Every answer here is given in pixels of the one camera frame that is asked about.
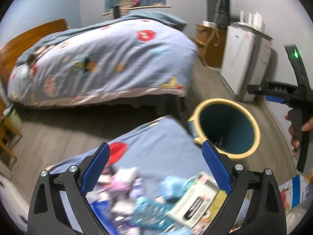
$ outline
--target wooden headboard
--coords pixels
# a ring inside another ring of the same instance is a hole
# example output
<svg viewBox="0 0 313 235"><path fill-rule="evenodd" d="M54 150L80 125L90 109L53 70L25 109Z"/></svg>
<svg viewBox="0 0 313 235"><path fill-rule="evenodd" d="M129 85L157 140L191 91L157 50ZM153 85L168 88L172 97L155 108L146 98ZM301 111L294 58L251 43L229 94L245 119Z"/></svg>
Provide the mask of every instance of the wooden headboard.
<svg viewBox="0 0 313 235"><path fill-rule="evenodd" d="M67 30L65 19L52 21L28 30L0 47L0 76L3 87L7 88L10 74L20 55L41 38L56 32Z"/></svg>

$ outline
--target red flower pattern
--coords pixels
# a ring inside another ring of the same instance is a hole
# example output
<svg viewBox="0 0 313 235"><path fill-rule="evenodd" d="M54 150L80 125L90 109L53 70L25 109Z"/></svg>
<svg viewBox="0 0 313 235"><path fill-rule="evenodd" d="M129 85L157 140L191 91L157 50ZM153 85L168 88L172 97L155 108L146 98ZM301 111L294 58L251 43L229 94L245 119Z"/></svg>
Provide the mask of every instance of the red flower pattern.
<svg viewBox="0 0 313 235"><path fill-rule="evenodd" d="M105 29L107 29L107 28L109 28L109 27L111 27L111 26L110 26L110 25L105 26L105 27L103 27L103 28L100 28L100 30L105 30Z"/></svg>
<svg viewBox="0 0 313 235"><path fill-rule="evenodd" d="M57 96L57 89L55 87L54 77L48 76L43 86L43 91L51 97Z"/></svg>
<svg viewBox="0 0 313 235"><path fill-rule="evenodd" d="M137 39L142 42L147 42L153 40L156 36L156 33L151 30L142 30L137 32Z"/></svg>
<svg viewBox="0 0 313 235"><path fill-rule="evenodd" d="M176 88L179 89L179 90L183 90L184 89L184 85L183 84L179 84L179 85L177 85Z"/></svg>
<svg viewBox="0 0 313 235"><path fill-rule="evenodd" d="M30 74L31 74L32 76L35 76L35 75L37 74L37 72L38 72L38 67L37 67L37 64L35 63L35 64L32 66L32 68L30 69Z"/></svg>

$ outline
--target black handle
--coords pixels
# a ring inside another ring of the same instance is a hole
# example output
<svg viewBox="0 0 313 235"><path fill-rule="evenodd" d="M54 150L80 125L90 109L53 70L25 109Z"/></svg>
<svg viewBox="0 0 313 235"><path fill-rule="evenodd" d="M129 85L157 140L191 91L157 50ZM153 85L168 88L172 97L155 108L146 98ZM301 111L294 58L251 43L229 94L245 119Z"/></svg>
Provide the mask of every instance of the black handle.
<svg viewBox="0 0 313 235"><path fill-rule="evenodd" d="M310 119L312 111L306 108L296 108L288 112L291 124L295 129L295 137L300 146L297 150L297 170L305 175L311 175L313 164L313 138L312 132L302 132L302 126Z"/></svg>

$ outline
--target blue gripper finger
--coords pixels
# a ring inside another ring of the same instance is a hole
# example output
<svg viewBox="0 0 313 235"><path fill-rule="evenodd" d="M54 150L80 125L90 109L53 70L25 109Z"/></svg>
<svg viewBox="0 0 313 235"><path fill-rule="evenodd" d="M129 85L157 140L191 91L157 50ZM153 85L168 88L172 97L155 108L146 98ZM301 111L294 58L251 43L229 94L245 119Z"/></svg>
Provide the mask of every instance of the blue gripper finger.
<svg viewBox="0 0 313 235"><path fill-rule="evenodd" d="M110 158L110 146L107 143L105 143L101 147L100 151L93 158L92 162L90 163L90 165L83 174L82 185L80 187L80 190L84 195L86 195L88 192L91 192L94 189L109 158Z"/></svg>
<svg viewBox="0 0 313 235"><path fill-rule="evenodd" d="M202 155L207 165L209 166L220 190L223 190L227 194L230 194L233 189L230 183L230 174L216 154L217 150L214 150L213 147L213 144L210 145L208 141L205 141L202 145Z"/></svg>

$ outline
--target white appliance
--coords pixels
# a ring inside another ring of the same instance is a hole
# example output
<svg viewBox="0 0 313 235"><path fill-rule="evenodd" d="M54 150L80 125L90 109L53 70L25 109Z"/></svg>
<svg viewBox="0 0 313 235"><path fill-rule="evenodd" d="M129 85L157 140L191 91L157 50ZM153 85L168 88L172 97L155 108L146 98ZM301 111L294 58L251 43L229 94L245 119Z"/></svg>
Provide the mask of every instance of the white appliance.
<svg viewBox="0 0 313 235"><path fill-rule="evenodd" d="M2 175L0 175L0 201L12 221L26 234L29 205L14 184Z"/></svg>
<svg viewBox="0 0 313 235"><path fill-rule="evenodd" d="M272 38L252 27L231 23L227 28L222 80L234 100L253 101L248 85L260 85L267 69Z"/></svg>

